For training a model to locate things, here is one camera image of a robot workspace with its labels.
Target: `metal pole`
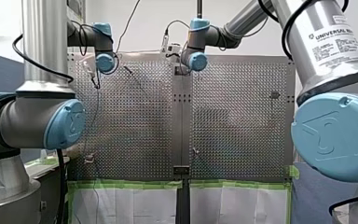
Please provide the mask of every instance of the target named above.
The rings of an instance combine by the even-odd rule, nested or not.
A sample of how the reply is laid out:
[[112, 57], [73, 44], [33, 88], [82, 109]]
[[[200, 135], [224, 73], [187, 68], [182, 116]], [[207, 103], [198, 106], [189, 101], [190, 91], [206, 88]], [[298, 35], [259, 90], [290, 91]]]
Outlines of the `metal pole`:
[[[274, 11], [270, 0], [263, 0], [268, 10]], [[242, 38], [244, 35], [252, 31], [260, 22], [265, 20], [267, 14], [261, 9], [257, 0], [252, 0], [240, 13], [238, 13], [225, 29], [229, 35]]]
[[[68, 73], [66, 1], [22, 0], [24, 53], [49, 69]], [[18, 92], [72, 93], [68, 82], [25, 64], [25, 82]]]
[[202, 0], [197, 0], [197, 18], [202, 19]]

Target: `pegboard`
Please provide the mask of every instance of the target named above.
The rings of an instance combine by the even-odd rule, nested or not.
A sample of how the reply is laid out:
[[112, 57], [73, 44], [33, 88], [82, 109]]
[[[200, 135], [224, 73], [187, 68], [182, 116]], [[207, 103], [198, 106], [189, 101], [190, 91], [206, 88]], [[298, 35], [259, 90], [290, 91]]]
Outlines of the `pegboard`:
[[209, 57], [193, 74], [194, 179], [281, 182], [293, 145], [295, 68], [283, 57]]
[[87, 124], [77, 145], [93, 163], [76, 161], [72, 179], [172, 179], [171, 67], [157, 55], [121, 55], [96, 91], [78, 54], [70, 54], [73, 88], [85, 103]]
[[157, 54], [124, 54], [99, 94], [81, 58], [68, 61], [88, 109], [77, 147], [95, 162], [77, 160], [71, 179], [172, 180], [179, 161], [193, 179], [286, 181], [295, 68], [284, 57], [209, 56], [204, 71], [181, 79]]

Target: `metal frame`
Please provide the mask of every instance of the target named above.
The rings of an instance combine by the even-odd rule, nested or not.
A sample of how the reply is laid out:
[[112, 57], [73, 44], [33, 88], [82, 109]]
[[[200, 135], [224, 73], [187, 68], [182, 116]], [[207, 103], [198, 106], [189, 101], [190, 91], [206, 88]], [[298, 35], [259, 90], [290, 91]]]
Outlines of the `metal frame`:
[[[285, 95], [281, 97], [287, 98], [287, 105], [285, 108], [285, 118], [284, 118], [284, 159], [283, 159], [283, 165], [285, 166], [284, 174], [283, 176], [230, 176], [230, 177], [224, 177], [224, 176], [217, 176], [217, 177], [199, 177], [199, 176], [193, 176], [191, 174], [190, 178], [196, 178], [196, 179], [236, 179], [236, 180], [247, 180], [247, 181], [260, 181], [260, 182], [268, 182], [268, 183], [282, 183], [286, 181], [290, 181], [290, 175], [289, 175], [289, 165], [293, 162], [293, 142], [291, 140], [291, 123], [293, 121], [294, 117], [294, 111], [295, 111], [295, 84], [296, 84], [296, 68], [292, 62], [290, 62], [286, 57], [281, 56], [234, 56], [234, 55], [225, 55], [222, 56], [209, 56], [208, 57], [209, 64], [213, 63], [246, 63], [246, 64], [265, 64], [266, 66], [269, 65], [275, 65], [275, 64], [281, 64], [282, 66], [285, 66], [285, 73], [286, 73], [286, 93]], [[192, 92], [192, 97], [197, 97], [194, 92]], [[191, 148], [190, 149], [190, 155], [192, 160], [194, 160], [195, 152], [197, 149]]]
[[[81, 57], [78, 54], [69, 55], [69, 61], [78, 61]], [[144, 62], [153, 60], [162, 60], [157, 54], [123, 54], [120, 58], [122, 62], [128, 60], [132, 62]], [[286, 68], [286, 93], [284, 95], [285, 107], [284, 116], [284, 166], [287, 169], [284, 176], [275, 176], [265, 178], [263, 176], [256, 178], [237, 178], [239, 180], [254, 180], [265, 182], [288, 182], [291, 181], [289, 176], [289, 165], [293, 160], [293, 143], [291, 141], [291, 122], [293, 120], [295, 110], [295, 74], [296, 69], [293, 63], [290, 63], [285, 57], [265, 57], [265, 56], [209, 56], [210, 64], [213, 63], [265, 63], [265, 64], [284, 64]], [[191, 177], [191, 162], [194, 159], [194, 151], [192, 146], [193, 136], [193, 109], [195, 95], [194, 95], [194, 81], [193, 77], [196, 73], [191, 75], [185, 73], [185, 68], [180, 69], [178, 64], [172, 63], [170, 65], [172, 78], [172, 92], [169, 96], [172, 106], [172, 141], [171, 148], [171, 162], [172, 162], [172, 178], [170, 180], [182, 180], [183, 187], [177, 191], [177, 224], [190, 223], [190, 179]], [[156, 180], [150, 178], [143, 178], [142, 180]]]

